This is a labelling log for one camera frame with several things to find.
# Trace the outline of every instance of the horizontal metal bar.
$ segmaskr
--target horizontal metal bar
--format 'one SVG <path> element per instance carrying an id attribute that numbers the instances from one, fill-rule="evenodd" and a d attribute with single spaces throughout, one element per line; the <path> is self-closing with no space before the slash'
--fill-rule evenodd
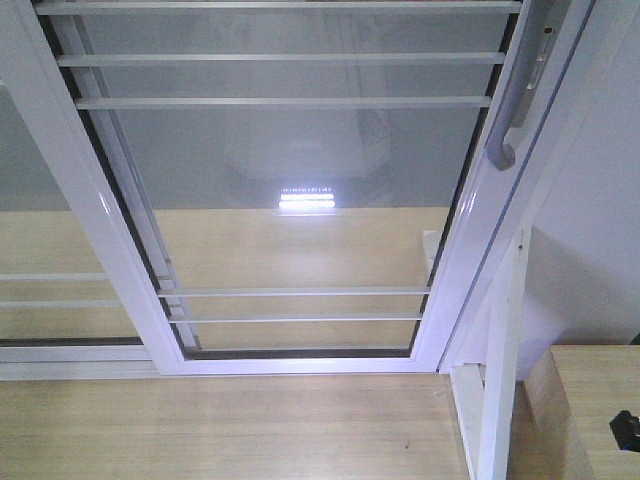
<path id="1" fill-rule="evenodd" d="M 104 362 L 145 361 L 144 345 L 1 347 L 0 362 Z"/>
<path id="2" fill-rule="evenodd" d="M 371 322 L 418 321 L 416 313 L 350 313 L 343 315 L 256 315 L 244 317 L 171 316 L 170 323 L 282 323 L 282 322 Z"/>
<path id="3" fill-rule="evenodd" d="M 60 55 L 60 67 L 181 66 L 202 62 L 306 62 L 358 65 L 469 65 L 504 63 L 499 52 L 439 53 L 258 53 Z"/>
<path id="4" fill-rule="evenodd" d="M 82 98 L 78 110 L 175 110 L 261 108 L 351 110 L 391 108 L 485 108 L 491 97 L 352 97 L 352 98 Z"/>
<path id="5" fill-rule="evenodd" d="M 134 13 L 176 14 L 219 11 L 340 11 L 349 13 L 402 13 L 423 15 L 510 14 L 520 11 L 520 2 L 54 2 L 35 6 L 38 15 L 122 15 Z"/>
<path id="6" fill-rule="evenodd" d="M 425 295 L 428 287 L 336 287 L 336 288 L 174 288 L 158 290 L 160 298 L 175 297 L 322 297 Z"/>
<path id="7" fill-rule="evenodd" d="M 0 308 L 114 308 L 120 307 L 117 300 L 21 300 L 0 302 Z"/>
<path id="8" fill-rule="evenodd" d="M 104 280 L 108 280 L 105 273 L 0 274 L 0 282 L 97 282 Z"/>

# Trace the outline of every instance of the glass pane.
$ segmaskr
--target glass pane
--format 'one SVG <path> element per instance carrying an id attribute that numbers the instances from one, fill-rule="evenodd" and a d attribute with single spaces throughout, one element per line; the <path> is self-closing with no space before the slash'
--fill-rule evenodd
<path id="1" fill-rule="evenodd" d="M 200 324 L 205 350 L 276 349 L 406 349 L 415 322 L 286 322 Z"/>
<path id="2" fill-rule="evenodd" d="M 165 13 L 87 16 L 80 41 L 68 35 L 72 22 L 54 19 L 54 26 L 68 54 L 218 55 L 160 63 L 129 58 L 96 68 L 97 89 L 88 86 L 86 69 L 72 69 L 85 97 L 122 100 L 122 109 L 91 115 L 99 133 L 111 122 L 123 132 L 126 168 L 143 184 L 179 277 L 174 283 L 424 286 L 423 234 L 443 230 L 494 69 L 492 62 L 459 60 L 497 52 L 508 16 L 380 14 L 375 7 Z M 449 60 L 425 60 L 434 53 Z M 387 57 L 372 61 L 371 54 Z M 422 59 L 408 61 L 407 54 Z M 193 108 L 170 105 L 185 98 L 195 99 Z M 203 98 L 208 105 L 198 105 Z M 141 107 L 145 102 L 153 108 Z M 102 133 L 107 152 L 118 150 L 110 144 L 115 136 Z M 111 157 L 114 170 L 123 170 L 123 160 Z M 422 300 L 184 297 L 168 303 L 174 316 L 255 318 L 418 316 Z M 406 349 L 415 330 L 414 321 L 191 326 L 203 350 Z"/>
<path id="3" fill-rule="evenodd" d="M 340 315 L 364 313 L 417 314 L 419 295 L 191 298 L 189 307 L 199 317 L 256 315 Z"/>
<path id="4" fill-rule="evenodd" d="M 0 231 L 0 341 L 137 336 L 6 91 Z"/>

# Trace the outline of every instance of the white post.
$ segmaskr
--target white post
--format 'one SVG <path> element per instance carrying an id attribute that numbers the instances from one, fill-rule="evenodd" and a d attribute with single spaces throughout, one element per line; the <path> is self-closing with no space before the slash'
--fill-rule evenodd
<path id="1" fill-rule="evenodd" d="M 489 293 L 489 342 L 477 480 L 507 478 L 529 240 L 529 228 L 516 234 Z"/>

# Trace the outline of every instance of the wooden floor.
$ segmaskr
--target wooden floor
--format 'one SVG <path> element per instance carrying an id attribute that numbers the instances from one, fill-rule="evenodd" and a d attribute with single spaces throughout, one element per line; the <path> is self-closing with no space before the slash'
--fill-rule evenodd
<path id="1" fill-rule="evenodd" d="M 0 388 L 3 480 L 468 478 L 446 376 Z"/>

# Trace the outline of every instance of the white wall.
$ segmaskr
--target white wall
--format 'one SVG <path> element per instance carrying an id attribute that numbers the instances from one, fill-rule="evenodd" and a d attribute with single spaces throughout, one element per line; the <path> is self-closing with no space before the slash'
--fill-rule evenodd
<path id="1" fill-rule="evenodd" d="M 520 378 L 552 343 L 640 331 L 640 16 L 535 223 Z"/>

